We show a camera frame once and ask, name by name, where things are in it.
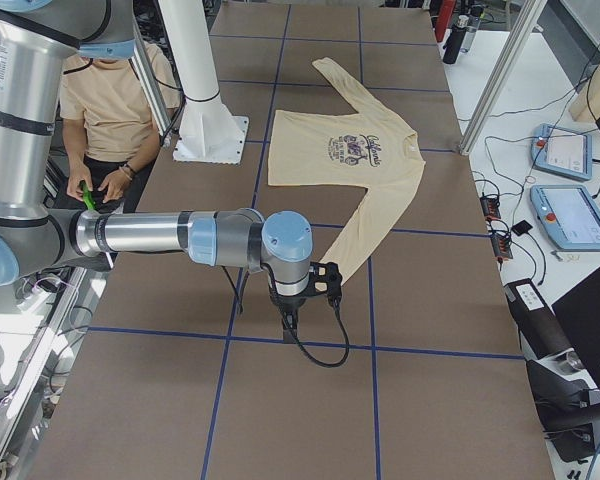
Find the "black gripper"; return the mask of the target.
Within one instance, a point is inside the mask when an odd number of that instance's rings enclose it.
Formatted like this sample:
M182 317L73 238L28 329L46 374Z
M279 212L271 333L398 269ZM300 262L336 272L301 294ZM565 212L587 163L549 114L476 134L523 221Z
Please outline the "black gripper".
M297 343L299 341L297 334L299 310L306 300L299 296L278 296L274 293L271 293L270 297L281 315L283 342L287 344Z

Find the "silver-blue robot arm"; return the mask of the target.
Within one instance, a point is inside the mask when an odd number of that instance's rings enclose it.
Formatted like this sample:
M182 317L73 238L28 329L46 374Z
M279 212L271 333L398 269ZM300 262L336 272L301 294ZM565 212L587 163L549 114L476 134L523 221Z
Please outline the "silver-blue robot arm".
M265 271L285 334L315 291L312 234L293 211L140 214L160 150L151 108L169 61L142 49L129 1L0 1L0 287L120 251L186 252Z

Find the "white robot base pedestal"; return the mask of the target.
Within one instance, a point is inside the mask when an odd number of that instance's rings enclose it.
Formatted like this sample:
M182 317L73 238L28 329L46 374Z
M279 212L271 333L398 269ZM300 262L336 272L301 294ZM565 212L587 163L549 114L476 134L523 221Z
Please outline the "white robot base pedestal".
M222 101L202 3L165 0L159 7L186 100L173 158L239 164L249 119Z

